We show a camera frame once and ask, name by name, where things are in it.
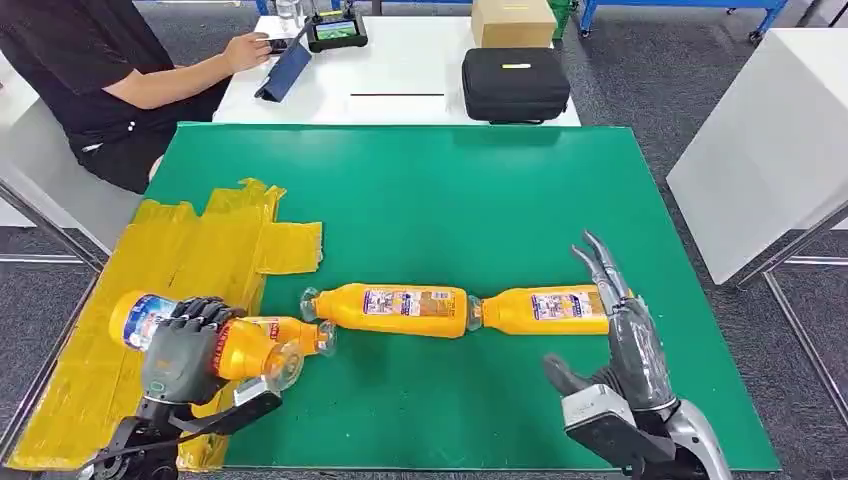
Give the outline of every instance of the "controller screen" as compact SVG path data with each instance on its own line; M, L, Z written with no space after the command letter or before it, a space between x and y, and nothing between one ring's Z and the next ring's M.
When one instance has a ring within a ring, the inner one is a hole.
M353 22L323 23L315 26L318 40L331 38L346 38L356 36L356 25Z

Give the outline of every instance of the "robotic hand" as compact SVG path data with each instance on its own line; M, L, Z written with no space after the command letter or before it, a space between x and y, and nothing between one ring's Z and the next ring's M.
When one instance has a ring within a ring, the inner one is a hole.
M227 383L211 365L220 355L222 327L244 314L217 297L180 302L145 352L144 396L135 416L118 424L109 445L83 465L80 478L176 479L178 444L207 433L233 434L279 407L279 386L258 377L239 386L232 408L202 418L192 414L192 404L209 403ZM183 432L190 435L180 438Z
M584 232L589 269L610 322L610 364L589 379L553 354L543 366L562 399L566 434L634 479L730 480L718 439L695 405L671 389L662 344L607 248Z

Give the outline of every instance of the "person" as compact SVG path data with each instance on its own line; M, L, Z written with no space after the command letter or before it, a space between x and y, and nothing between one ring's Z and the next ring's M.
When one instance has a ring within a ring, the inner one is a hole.
M175 67L131 0L0 0L0 51L62 125L79 163L143 193L178 121L211 121L230 77L265 62L267 35Z

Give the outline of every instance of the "orange juice bottle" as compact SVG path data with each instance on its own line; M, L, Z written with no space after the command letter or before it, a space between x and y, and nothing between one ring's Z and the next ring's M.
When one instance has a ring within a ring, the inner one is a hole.
M303 319L326 318L343 328L456 338L480 327L480 300L454 287L365 285L307 289Z
M156 330L176 307L177 302L159 295L129 292L112 311L109 335L133 350L147 351ZM297 380L303 368L299 343L299 339L276 342L261 326L232 319L217 332L210 367L225 380L266 375L283 390Z
M336 350L336 326L329 320L317 325L292 317L245 317L242 320L259 325L265 335L276 342L298 340L304 355L330 356Z
M606 335L598 288L513 288L483 300L483 326L511 335Z

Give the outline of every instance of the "green cutting mat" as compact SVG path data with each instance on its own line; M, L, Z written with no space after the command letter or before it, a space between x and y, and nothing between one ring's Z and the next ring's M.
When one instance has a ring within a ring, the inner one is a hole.
M288 189L280 220L324 222L318 272L269 278L266 315L296 315L307 286L357 281L481 297L587 283L568 246L591 229L647 299L672 385L731 467L779 468L629 129L186 125L147 196L202 211L245 177ZM226 465L609 468L563 434L540 366L557 352L591 373L603 337L344 331L338 347L307 359L283 407L233 437Z

